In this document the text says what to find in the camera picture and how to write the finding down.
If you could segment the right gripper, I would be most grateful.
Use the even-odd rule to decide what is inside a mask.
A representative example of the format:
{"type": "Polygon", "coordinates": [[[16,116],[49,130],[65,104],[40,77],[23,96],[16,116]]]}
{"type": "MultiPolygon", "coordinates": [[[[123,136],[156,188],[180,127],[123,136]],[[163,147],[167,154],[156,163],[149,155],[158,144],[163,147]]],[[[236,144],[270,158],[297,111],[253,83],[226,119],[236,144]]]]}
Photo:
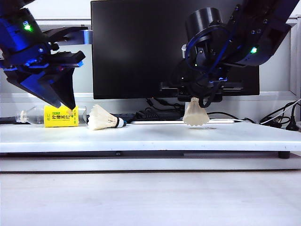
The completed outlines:
{"type": "Polygon", "coordinates": [[[211,72],[194,70],[185,61],[180,61],[160,84],[160,90],[178,94],[180,102],[190,102],[190,94],[215,94],[213,98],[206,95],[199,102],[219,103],[222,94],[237,94],[243,91],[243,79],[239,77],[241,68],[220,65],[211,72]]]}

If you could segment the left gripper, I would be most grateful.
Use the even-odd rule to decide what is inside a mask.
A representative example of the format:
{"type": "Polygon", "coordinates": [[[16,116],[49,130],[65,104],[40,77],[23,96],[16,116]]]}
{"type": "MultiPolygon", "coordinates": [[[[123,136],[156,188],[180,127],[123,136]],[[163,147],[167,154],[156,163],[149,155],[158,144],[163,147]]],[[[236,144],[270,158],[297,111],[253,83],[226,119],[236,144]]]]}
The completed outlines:
{"type": "Polygon", "coordinates": [[[0,49],[1,67],[9,83],[54,107],[62,103],[71,110],[75,108],[73,73],[83,65],[85,54],[81,50],[59,51],[58,42],[49,41],[2,41],[0,49]],[[54,82],[41,82],[44,75],[54,76],[54,82]]]}

